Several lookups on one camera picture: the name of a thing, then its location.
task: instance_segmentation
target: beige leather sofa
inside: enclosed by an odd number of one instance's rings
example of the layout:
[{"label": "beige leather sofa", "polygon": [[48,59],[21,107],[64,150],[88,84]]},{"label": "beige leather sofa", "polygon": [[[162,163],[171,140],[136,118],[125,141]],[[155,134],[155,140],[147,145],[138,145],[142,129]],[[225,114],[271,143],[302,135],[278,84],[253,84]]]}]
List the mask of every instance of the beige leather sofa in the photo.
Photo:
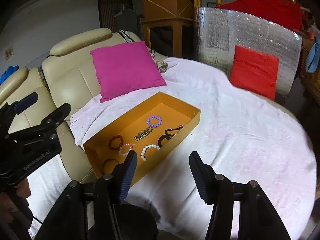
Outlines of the beige leather sofa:
[{"label": "beige leather sofa", "polygon": [[[134,33],[129,34],[135,41],[140,41]],[[37,68],[30,71],[23,68],[15,72],[0,86],[0,103],[20,100],[33,91],[39,94],[39,99],[36,104],[14,119],[10,132],[39,124],[47,114],[65,102],[71,105],[71,113],[66,118],[68,124],[73,113],[100,93],[90,51],[124,42],[118,33],[111,33],[109,29],[97,29],[80,33],[56,44],[51,49],[50,56],[42,63],[50,93],[44,87]],[[161,54],[155,54],[156,60],[164,58],[166,57]],[[295,118],[283,106],[262,96],[259,97]],[[94,180],[88,159],[84,151],[75,145],[66,124],[58,128],[58,135],[62,145],[60,156],[71,179],[80,182]]]}]

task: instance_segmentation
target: red beaded bracelet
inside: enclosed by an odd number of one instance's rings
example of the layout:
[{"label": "red beaded bracelet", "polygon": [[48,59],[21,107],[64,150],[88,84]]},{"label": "red beaded bracelet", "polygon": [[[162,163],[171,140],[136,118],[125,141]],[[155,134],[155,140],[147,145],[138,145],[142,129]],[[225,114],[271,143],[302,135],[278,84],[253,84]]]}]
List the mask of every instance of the red beaded bracelet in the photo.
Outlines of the red beaded bracelet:
[{"label": "red beaded bracelet", "polygon": [[[120,139],[120,144],[119,144],[119,146],[118,146],[118,147],[112,147],[112,146],[111,146],[111,143],[113,142],[113,140],[115,140],[115,139],[117,139],[117,138]],[[113,137],[109,140],[109,143],[108,143],[109,148],[110,148],[111,150],[115,150],[115,151],[119,150],[122,145],[123,145],[123,138],[122,138],[122,136],[119,135],[119,134],[116,135],[116,136],[113,136]]]}]

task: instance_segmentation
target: electrical outlet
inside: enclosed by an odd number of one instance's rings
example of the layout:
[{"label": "electrical outlet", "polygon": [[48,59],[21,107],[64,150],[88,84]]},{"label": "electrical outlet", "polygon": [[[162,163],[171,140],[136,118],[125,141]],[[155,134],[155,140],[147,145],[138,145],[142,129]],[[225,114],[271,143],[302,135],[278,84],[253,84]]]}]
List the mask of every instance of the electrical outlet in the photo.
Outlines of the electrical outlet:
[{"label": "electrical outlet", "polygon": [[4,51],[5,60],[8,60],[13,55],[12,45]]}]

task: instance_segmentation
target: silver insulation sheet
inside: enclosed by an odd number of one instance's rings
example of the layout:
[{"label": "silver insulation sheet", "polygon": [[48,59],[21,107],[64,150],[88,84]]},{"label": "silver insulation sheet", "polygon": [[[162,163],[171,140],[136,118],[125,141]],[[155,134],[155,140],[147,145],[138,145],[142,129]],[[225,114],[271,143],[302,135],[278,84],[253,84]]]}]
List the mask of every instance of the silver insulation sheet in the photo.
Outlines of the silver insulation sheet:
[{"label": "silver insulation sheet", "polygon": [[279,58],[275,101],[284,104],[298,67],[301,36],[263,18],[218,8],[195,8],[197,60],[230,75],[235,45]]}]

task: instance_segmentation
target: purple beaded bracelet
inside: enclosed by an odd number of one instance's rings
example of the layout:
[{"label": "purple beaded bracelet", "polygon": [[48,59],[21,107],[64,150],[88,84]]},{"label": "purple beaded bracelet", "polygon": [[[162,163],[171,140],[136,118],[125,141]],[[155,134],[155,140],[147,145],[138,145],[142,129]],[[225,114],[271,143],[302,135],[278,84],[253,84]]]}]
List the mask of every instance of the purple beaded bracelet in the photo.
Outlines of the purple beaded bracelet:
[{"label": "purple beaded bracelet", "polygon": [[[151,124],[150,123],[150,120],[151,119],[158,119],[158,124]],[[156,128],[156,127],[159,127],[159,125],[161,125],[161,118],[159,116],[156,116],[156,115],[153,115],[153,116],[150,116],[147,120],[147,125],[153,127],[153,128]]]}]

